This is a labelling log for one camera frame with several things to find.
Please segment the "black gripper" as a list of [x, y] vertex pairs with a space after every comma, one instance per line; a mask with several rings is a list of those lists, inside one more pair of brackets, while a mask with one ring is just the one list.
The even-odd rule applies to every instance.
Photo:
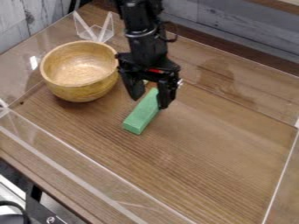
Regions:
[[[158, 84], [159, 109], [167, 109], [177, 97], [181, 66], [169, 58], [169, 44], [178, 36], [167, 38], [166, 30], [127, 31], [130, 51], [116, 55], [119, 73], [130, 97], [136, 101], [146, 93], [144, 80]], [[151, 73], [149, 69], [163, 70]]]

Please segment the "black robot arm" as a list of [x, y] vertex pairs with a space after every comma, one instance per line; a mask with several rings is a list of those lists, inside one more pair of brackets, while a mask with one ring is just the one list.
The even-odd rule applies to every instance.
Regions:
[[163, 0], [114, 0], [120, 19], [126, 25], [130, 52], [119, 52], [118, 71], [131, 98], [136, 101], [146, 92], [144, 81], [157, 83], [158, 107], [167, 109], [177, 97], [181, 66], [169, 59], [169, 21], [161, 19]]

